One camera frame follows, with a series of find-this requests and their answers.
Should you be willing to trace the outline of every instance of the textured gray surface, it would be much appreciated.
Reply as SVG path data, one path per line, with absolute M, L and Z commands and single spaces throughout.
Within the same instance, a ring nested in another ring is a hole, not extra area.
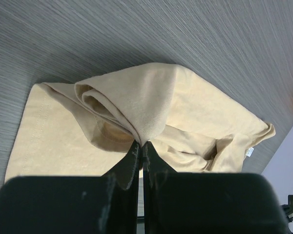
M 0 185 L 34 83 L 151 61 L 192 69 L 272 122 L 244 165 L 263 171 L 293 125 L 293 0 L 0 0 Z
M 139 179 L 139 192 L 138 192 L 138 216 L 144 216 L 144 196 L 143 196 L 143 178 Z

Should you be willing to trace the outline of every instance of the beige t-shirt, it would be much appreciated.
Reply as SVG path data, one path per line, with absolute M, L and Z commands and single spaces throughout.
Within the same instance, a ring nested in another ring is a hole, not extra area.
M 33 86 L 8 163 L 18 175 L 99 176 L 152 142 L 179 172 L 239 172 L 245 151 L 274 136 L 191 70 L 149 63 L 75 84 Z

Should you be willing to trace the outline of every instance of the stitched seam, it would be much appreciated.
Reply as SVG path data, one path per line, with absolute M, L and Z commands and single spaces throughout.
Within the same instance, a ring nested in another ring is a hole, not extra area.
M 37 122 L 36 122 L 36 127 L 37 127 L 38 122 L 39 122 L 39 119 L 40 119 L 40 117 L 41 117 L 41 115 L 42 115 L 41 112 L 42 112 L 42 108 L 43 108 L 43 105 L 44 105 L 45 99 L 46 99 L 46 94 L 44 94 L 44 96 L 43 96 L 42 105 L 41 105 L 41 107 L 40 107 L 40 109 L 39 109 L 39 114 L 38 114 L 38 118 L 37 118 Z M 30 148 L 30 146 L 32 145 L 32 142 L 34 141 L 35 132 L 36 132 L 36 131 L 33 131 L 33 134 L 32 134 L 32 136 L 31 136 L 30 142 L 28 143 L 28 147 L 27 147 L 27 150 L 26 150 L 26 155 L 25 155 L 25 158 L 24 158 L 24 162 L 23 162 L 22 169 L 21 169 L 21 171 L 20 171 L 20 175 L 21 175 L 21 174 L 23 173 L 23 171 L 24 171 L 25 164 L 26 164 L 27 159 L 28 159 L 29 148 Z
M 39 135 L 37 137 L 37 140 L 40 140 L 41 139 L 41 135 L 42 135 L 42 132 L 43 132 L 43 129 L 44 129 L 44 126 L 45 126 L 45 122 L 46 120 L 48 119 L 48 111 L 50 109 L 50 103 L 48 103 L 48 105 L 46 106 L 46 110 L 45 110 L 45 115 L 43 117 L 43 122 L 42 122 L 42 126 L 40 128 L 40 131 L 39 131 Z M 37 146 L 33 149 L 33 152 L 36 152 L 37 151 Z M 33 161 L 30 161 L 29 163 L 29 168 L 31 167 Z

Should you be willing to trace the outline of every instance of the clothing tag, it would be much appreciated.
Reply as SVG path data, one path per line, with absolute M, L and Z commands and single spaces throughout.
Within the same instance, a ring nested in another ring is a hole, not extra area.
M 253 148 L 253 147 L 250 147 L 250 148 L 246 151 L 245 155 L 246 155 L 247 157 L 251 157 L 253 151 L 254 151 L 254 148 Z

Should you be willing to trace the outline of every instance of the beige cloth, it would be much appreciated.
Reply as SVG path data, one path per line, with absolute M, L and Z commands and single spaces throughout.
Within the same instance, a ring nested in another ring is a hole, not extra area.
M 149 63 L 33 86 L 8 163 L 17 175 L 102 175 L 136 139 L 179 172 L 239 172 L 272 124 L 191 70 Z

